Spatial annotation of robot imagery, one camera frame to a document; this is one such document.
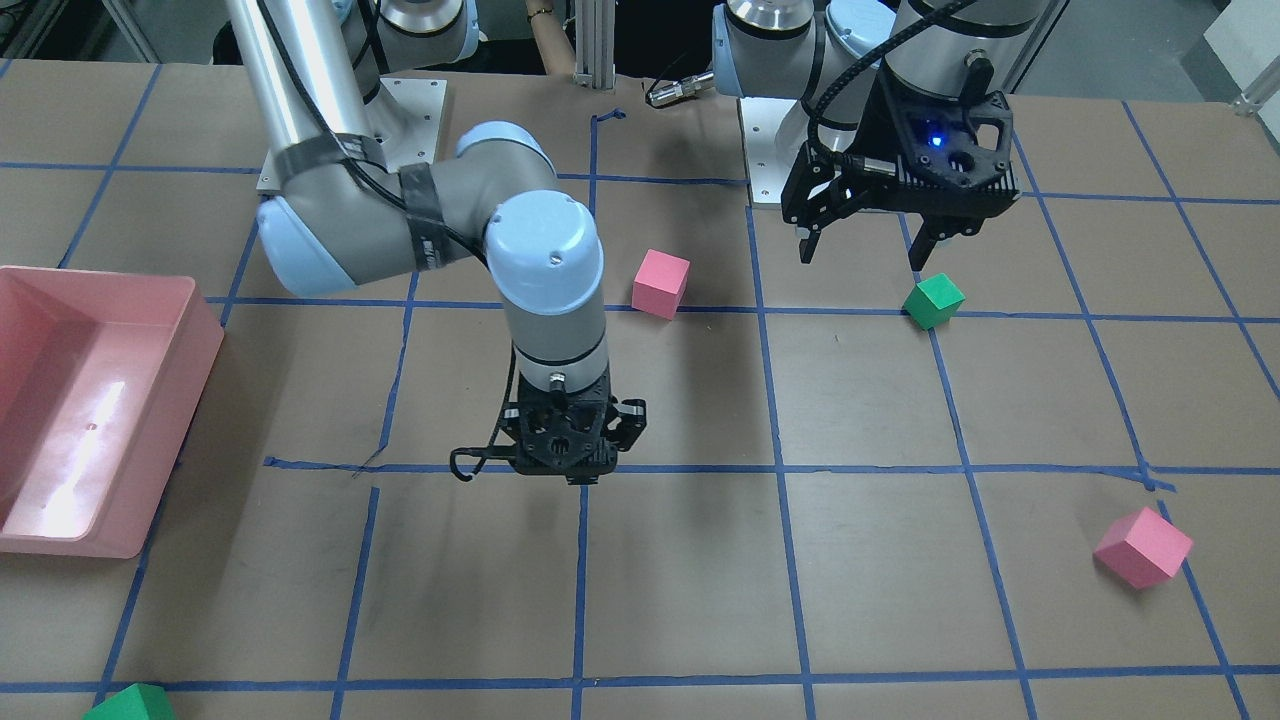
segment robotic arm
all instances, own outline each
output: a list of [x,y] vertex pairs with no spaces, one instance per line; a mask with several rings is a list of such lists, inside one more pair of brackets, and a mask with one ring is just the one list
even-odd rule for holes
[[[813,259],[823,228],[879,209],[923,217],[909,254],[920,270],[940,241],[977,234],[1018,200],[1012,113],[991,83],[1043,6],[901,0],[896,17],[876,0],[730,0],[717,8],[717,88],[799,99],[806,115],[782,190],[801,263]],[[851,143],[829,147],[822,128],[832,141],[852,133]]]
[[[454,474],[470,479],[457,470],[460,456],[506,460],[518,473],[575,484],[612,471],[645,427],[645,404],[611,395],[604,252],[590,213],[557,190],[550,160],[517,126],[483,123],[463,135],[454,159],[397,167],[371,124],[371,115],[408,122],[379,92],[378,64],[408,58],[402,45],[413,33],[439,47],[440,37],[471,27],[474,1],[365,4],[398,28],[385,35],[408,38],[383,42],[381,59],[361,56],[365,40],[343,36],[342,9],[326,0],[228,6],[280,187],[260,206],[259,231],[282,283],[323,295],[475,256],[502,292],[520,382],[495,428],[513,445],[458,448]],[[466,37],[445,42],[444,53],[470,54]]]

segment blue tape line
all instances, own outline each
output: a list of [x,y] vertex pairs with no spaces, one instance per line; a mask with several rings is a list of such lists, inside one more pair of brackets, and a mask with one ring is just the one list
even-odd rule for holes
[[[1039,183],[1036,182],[1036,173],[1032,172],[1030,163],[1027,159],[1027,151],[1023,150],[1023,141],[1014,132],[1014,146],[1018,149],[1018,155],[1023,160],[1023,168],[1027,170],[1027,179],[1032,183],[1032,190],[1039,191]],[[1050,236],[1053,238],[1053,246],[1057,247],[1057,255],[1062,259],[1062,268],[1066,270],[1066,279],[1071,283],[1071,291],[1075,293],[1075,300],[1080,305],[1080,313],[1085,315],[1084,324],[1089,328],[1089,337],[1093,338],[1093,345],[1098,351],[1098,360],[1102,363],[1102,369],[1107,374],[1107,383],[1111,384],[1111,392],[1115,395],[1116,405],[1120,407],[1120,418],[1124,420],[1125,430],[1129,433],[1129,443],[1133,446],[1134,457],[1138,460],[1138,468],[1143,477],[1149,475],[1149,465],[1147,464],[1147,457],[1142,452],[1142,446],[1138,443],[1138,430],[1134,428],[1133,418],[1129,416],[1129,405],[1124,400],[1124,393],[1120,392],[1120,380],[1116,379],[1115,370],[1111,368],[1111,359],[1107,356],[1107,351],[1102,347],[1102,336],[1098,334],[1098,328],[1089,318],[1089,305],[1084,301],[1084,291],[1080,290],[1080,281],[1075,277],[1075,270],[1071,268],[1071,261],[1066,256],[1066,246],[1062,245],[1062,237],[1057,232],[1057,225],[1053,224],[1053,217],[1050,215],[1048,204],[1044,202],[1043,197],[1037,199],[1041,208],[1041,214],[1044,215],[1044,223],[1048,225]],[[1153,484],[1148,484],[1147,489],[1155,489]]]
[[1233,665],[1236,675],[1280,675],[1280,665]]
[[[209,302],[232,302],[236,305],[316,305],[339,307],[403,307],[401,300],[376,300],[361,297],[228,297],[207,296]],[[445,310],[502,310],[502,302],[465,300],[413,300],[413,307],[434,307]],[[605,305],[609,313],[639,313],[630,305]],[[749,315],[755,307],[745,305],[681,305],[681,313],[719,313]],[[901,309],[891,307],[764,307],[767,315],[868,315],[901,316]],[[1005,313],[998,310],[960,310],[957,318],[992,318],[1016,320],[1107,320],[1124,323],[1224,323],[1224,324],[1262,324],[1277,325],[1280,318],[1228,318],[1211,315],[1124,315],[1124,314],[1082,314],[1082,313]]]
[[347,676],[351,674],[351,652],[356,647],[356,628],[360,625],[360,603],[365,598],[365,577],[369,574],[369,553],[374,546],[374,525],[378,523],[378,500],[381,489],[369,488],[369,509],[365,512],[365,536],[360,541],[360,561],[356,565],[356,583],[351,589],[351,610],[347,612],[347,632],[342,639],[342,657],[338,660],[338,679],[333,688],[329,720],[340,720],[346,696]]
[[547,691],[571,689],[572,678],[401,678],[349,680],[347,692],[371,691]]
[[573,587],[573,696],[570,701],[570,717],[582,719],[582,675],[586,661],[586,551],[590,495],[588,487],[579,489],[577,501],[577,570]]
[[[1231,665],[1239,675],[1280,675],[1280,665]],[[1039,667],[1027,670],[1032,680],[1088,678],[1188,678],[1222,676],[1221,665],[1146,665],[1111,667]],[[923,670],[909,673],[817,673],[809,678],[815,685],[900,684],[900,683],[966,683],[1016,680],[1016,670]],[[115,680],[110,692],[145,682],[166,692],[333,692],[334,680]],[[685,688],[741,685],[799,685],[799,674],[765,675],[627,675],[591,678],[590,687],[600,688]],[[580,683],[572,678],[393,678],[348,680],[346,692],[372,691],[503,691],[503,689],[572,689]],[[0,694],[87,693],[96,682],[19,682],[0,683]]]
[[595,176],[605,182],[639,182],[649,184],[713,184],[723,187],[746,187],[745,179],[730,178],[649,178],[637,176]]
[[76,234],[72,236],[70,243],[67,246],[67,252],[63,254],[63,259],[58,261],[59,268],[67,268],[72,261],[72,255],[76,254],[76,249],[79,247],[81,240],[84,238],[84,231],[88,229],[90,222],[93,219],[93,213],[97,210],[99,202],[102,201],[102,196],[106,193],[106,184],[111,182],[111,176],[115,168],[120,164],[120,158],[124,155],[124,149],[129,146],[129,138],[133,137],[133,131],[138,127],[138,119],[142,118],[142,110],[147,106],[147,100],[151,99],[151,91],[155,90],[156,81],[160,78],[160,69],[164,65],[156,65],[151,70],[151,79],[147,81],[146,88],[142,91],[142,97],[138,100],[138,106],[133,110],[133,117],[129,118],[129,124],[124,128],[124,136],[120,138],[120,143],[115,147],[115,155],[111,155],[111,161],[102,174],[102,182],[97,184],[97,191],[93,193],[93,200],[88,204],[88,210],[84,211],[84,218],[81,219],[79,227],[76,228]]
[[120,652],[124,650],[124,638],[129,634],[129,624],[133,623],[133,610],[138,606],[138,594],[142,592],[142,580],[147,577],[147,568],[151,564],[151,546],[155,542],[156,529],[160,527],[160,518],[169,503],[169,496],[161,495],[156,505],[156,514],[151,518],[151,527],[147,528],[147,539],[142,543],[142,552],[138,555],[138,566],[133,571],[133,582],[129,584],[129,594],[124,600],[124,610],[120,611],[120,621],[115,626],[115,638],[111,639],[111,650],[106,653],[106,664],[102,666],[102,678],[99,680],[97,692],[93,693],[93,705],[106,700],[111,679],[115,676],[115,666],[120,661]]
[[595,186],[598,182],[596,173],[599,172],[600,164],[600,123],[613,119],[613,118],[626,118],[627,114],[622,111],[621,108],[614,108],[604,115],[591,115],[591,161],[589,164],[590,174],[585,178],[588,181],[588,210],[591,215],[595,215]]
[[91,693],[96,692],[99,685],[97,680],[84,683],[0,683],[0,694]]
[[1170,475],[1280,475],[1280,468],[1215,468],[1153,465],[1152,470]]
[[1193,205],[1280,205],[1280,200],[1270,197],[1252,200],[1248,197],[1179,197],[1178,200]]
[[119,165],[115,168],[124,173],[214,173],[223,176],[256,176],[261,168],[221,168],[201,165]]
[[650,183],[650,184],[719,184],[728,187],[745,187],[748,181],[745,179],[732,179],[732,178],[654,178],[648,176],[602,176],[602,174],[582,174],[582,173],[559,173],[556,176],[559,179],[579,179],[589,181],[593,177],[598,181],[605,182],[637,182],[637,183]]
[[[630,305],[605,305],[604,310],[608,313],[641,313],[643,310],[636,310]],[[755,307],[744,307],[740,305],[681,305],[677,307],[681,313],[717,313],[721,315],[754,315]]]
[[6,170],[97,170],[102,172],[110,165],[93,165],[84,163],[14,163],[0,161],[0,168]]
[[[1146,133],[1142,132],[1142,127],[1138,126],[1138,118],[1134,117],[1133,109],[1129,108],[1129,102],[1121,101],[1124,111],[1129,115],[1129,123],[1133,126],[1134,132],[1138,133],[1138,140],[1142,141],[1143,150],[1147,151],[1147,156],[1151,158],[1151,164],[1156,167],[1156,173],[1160,174],[1160,182],[1165,183],[1165,190],[1169,191],[1169,197],[1174,200],[1174,206],[1178,208],[1178,214],[1183,218],[1183,224],[1187,225],[1187,232],[1192,236],[1192,242],[1196,243],[1196,250],[1199,252],[1201,259],[1204,261],[1204,266],[1208,268],[1208,274],[1213,277],[1213,284],[1217,286],[1217,291],[1222,295],[1222,301],[1226,302],[1226,309],[1231,311],[1231,316],[1239,319],[1240,311],[1236,310],[1235,302],[1231,300],[1231,295],[1226,291],[1226,283],[1222,282],[1222,277],[1217,274],[1217,268],[1213,266],[1213,261],[1210,260],[1208,251],[1204,250],[1204,243],[1201,242],[1199,233],[1196,232],[1196,225],[1192,224],[1192,219],[1187,215],[1187,208],[1183,206],[1178,193],[1174,192],[1174,184],[1169,182],[1169,176],[1165,174],[1165,168],[1161,167],[1160,160],[1156,158],[1156,151],[1151,149],[1151,143],[1147,142]],[[1239,323],[1240,333],[1244,334],[1244,342],[1248,343],[1249,351],[1253,352],[1253,359],[1257,361],[1258,368],[1262,370],[1262,375],[1266,378],[1267,384],[1271,386],[1271,393],[1280,398],[1280,384],[1276,384],[1275,375],[1271,374],[1271,369],[1267,368],[1266,360],[1262,357],[1262,352],[1258,351],[1258,345],[1253,342],[1253,334],[1249,333],[1249,328],[1244,323]]]
[[[899,228],[902,231],[904,247],[911,249],[911,231],[906,227],[906,217],[899,214]],[[920,273],[911,273],[915,282],[920,282]],[[1027,675],[1027,661],[1023,657],[1021,642],[1018,639],[1018,628],[1014,624],[1014,611],[1009,605],[1009,593],[1005,591],[1004,574],[1000,571],[1000,559],[996,556],[996,543],[991,537],[991,524],[987,520],[987,511],[982,503],[982,492],[978,489],[978,478],[973,470],[973,461],[969,459],[969,448],[964,442],[964,428],[960,427],[960,411],[956,407],[955,393],[951,389],[951,377],[947,373],[946,360],[942,357],[942,345],[938,342],[936,329],[929,329],[929,345],[933,346],[933,363],[938,369],[938,379],[942,382],[942,396],[947,401],[947,414],[951,415],[951,428],[956,437],[956,452],[964,465],[965,483],[969,486],[969,498],[973,501],[974,515],[978,519],[978,529],[982,533],[982,544],[987,553],[987,565],[991,569],[991,580],[996,588],[996,600],[1000,602],[1000,614],[1005,621],[1005,633],[1009,635],[1009,650],[1014,657],[1014,669],[1018,674],[1018,684],[1023,691],[1023,702],[1027,706],[1029,720],[1039,717],[1036,710],[1036,698],[1032,694],[1032,684]]]
[[248,237],[244,238],[244,250],[241,251],[239,263],[236,265],[236,274],[232,275],[232,286],[227,290],[227,304],[223,306],[221,325],[225,328],[232,319],[232,309],[236,307],[236,296],[239,293],[241,282],[244,279],[244,269],[248,268],[248,259],[253,254],[253,243],[257,241],[257,220],[248,228]]
[[410,275],[408,292],[404,295],[404,319],[401,324],[401,351],[399,356],[396,359],[396,377],[392,379],[392,388],[387,391],[387,411],[383,414],[383,432],[378,437],[378,450],[374,454],[379,454],[387,450],[387,446],[392,441],[392,423],[396,420],[396,402],[399,400],[399,382],[401,377],[404,374],[404,355],[408,354],[408,338],[410,331],[413,325],[413,295],[417,293],[417,279],[419,273],[415,270]]
[[764,395],[769,407],[769,437],[773,442],[773,470],[778,486],[778,512],[782,524],[782,550],[787,562],[787,585],[791,593],[791,616],[796,629],[796,652],[800,661],[800,679],[804,692],[804,711],[806,720],[817,720],[818,706],[813,696],[813,682],[809,679],[809,633],[804,624],[804,603],[800,597],[800,573],[796,566],[795,536],[791,532],[791,503],[787,497],[787,477],[783,470],[782,430],[778,421],[778,401],[773,384],[773,352],[769,348],[769,323],[764,313],[764,282],[760,274],[760,254],[755,242],[755,217],[751,206],[745,208],[746,240],[751,251],[751,282],[755,291],[755,320],[760,332],[760,357],[764,363]]
[[1106,200],[1117,202],[1190,202],[1193,205],[1280,205],[1268,197],[1162,197],[1157,195],[1093,195],[1088,192],[1023,192],[1027,197],[1057,197],[1064,200]]
[[[344,462],[312,462],[306,460],[284,460],[275,456],[266,456],[262,460],[265,468],[275,468],[279,470],[343,470],[347,473],[370,473],[370,474],[447,474],[449,466],[444,464],[385,464],[385,465],[356,465]],[[831,473],[836,475],[960,475],[964,474],[964,465],[895,465],[895,466],[881,466],[881,465],[620,465],[614,474],[621,475],[675,475],[675,474],[767,474],[777,473],[781,469],[782,473],[788,475],[797,474],[810,474],[810,473]],[[982,474],[996,474],[996,473],[1038,473],[1038,474],[1070,474],[1070,473],[1089,473],[1100,475],[1111,475],[1120,479],[1132,480],[1135,483],[1147,484],[1152,482],[1156,488],[1167,492],[1178,492],[1176,486],[1172,483],[1166,483],[1162,480],[1152,480],[1149,478],[1143,478],[1137,468],[1123,468],[1123,466],[1108,466],[1108,465],[1048,465],[1048,464],[1005,464],[1005,465],[982,465],[975,464],[969,466],[974,473]],[[1181,469],[1167,469],[1158,468],[1158,470],[1174,474],[1181,470],[1180,474],[1280,474],[1280,469],[1256,469],[1251,468],[1181,468]],[[490,468],[492,473],[512,473],[513,470],[506,465],[497,465]]]
[[[1169,506],[1165,505],[1165,501],[1157,500],[1156,505],[1160,507],[1160,515],[1165,521],[1172,523],[1174,520],[1169,516]],[[1199,609],[1201,619],[1204,621],[1204,632],[1208,633],[1208,639],[1213,644],[1219,669],[1226,678],[1226,685],[1231,689],[1235,708],[1240,711],[1240,720],[1249,720],[1249,710],[1244,707],[1244,696],[1240,694],[1240,685],[1235,682],[1235,673],[1231,670],[1231,664],[1226,660],[1226,650],[1222,648],[1222,641],[1217,637],[1217,629],[1213,628],[1213,618],[1208,612],[1208,605],[1204,603],[1204,594],[1201,593],[1199,583],[1196,582],[1196,574],[1192,573],[1192,564],[1188,560],[1183,560],[1183,574],[1187,575],[1187,585],[1190,587],[1192,597],[1196,598],[1196,607]]]
[[333,680],[125,680],[111,683],[111,692],[119,692],[136,683],[156,685],[169,693],[291,693],[333,692]]

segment light blue joint cover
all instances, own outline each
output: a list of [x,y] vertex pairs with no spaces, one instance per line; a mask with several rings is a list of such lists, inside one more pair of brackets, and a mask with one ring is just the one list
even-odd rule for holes
[[[861,58],[893,35],[896,14],[878,0],[831,0],[827,26],[836,42]],[[872,65],[878,68],[879,63]]]
[[604,249],[591,213],[556,190],[530,190],[499,205],[484,238],[493,282],[526,313],[572,313],[604,277]]
[[275,277],[293,295],[315,297],[356,288],[351,275],[283,197],[257,206],[257,234]]
[[484,122],[462,133],[462,137],[458,138],[458,149],[453,155],[456,158],[461,158],[468,147],[486,140],[509,140],[511,142],[518,142],[541,155],[543,160],[547,160],[547,164],[552,165],[552,172],[556,172],[556,165],[552,164],[552,159],[547,156],[547,152],[543,152],[543,146],[538,145],[534,136],[529,135],[527,129],[517,126],[516,123],[508,123],[507,120]]
[[716,5],[712,14],[712,72],[716,73],[716,91],[730,97],[742,97],[742,83],[733,67],[733,47],[728,42],[728,19],[724,4]]
[[467,0],[466,13],[467,17],[463,19],[467,22],[467,38],[462,41],[462,50],[453,59],[454,63],[475,55],[476,47],[480,47],[480,13],[476,12],[476,0]]

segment person's arm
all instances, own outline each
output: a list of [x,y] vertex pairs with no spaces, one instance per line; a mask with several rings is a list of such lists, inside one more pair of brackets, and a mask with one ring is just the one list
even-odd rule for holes
[[553,10],[552,0],[525,0],[529,26],[534,31],[534,42],[538,44],[538,54],[543,58],[547,74],[572,76],[577,58]]

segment metal connector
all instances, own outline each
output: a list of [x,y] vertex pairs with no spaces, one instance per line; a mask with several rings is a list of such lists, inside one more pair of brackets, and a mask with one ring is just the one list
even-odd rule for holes
[[649,104],[654,108],[666,108],[681,100],[698,95],[716,83],[716,73],[707,70],[703,74],[686,77],[664,87],[657,87],[649,92]]

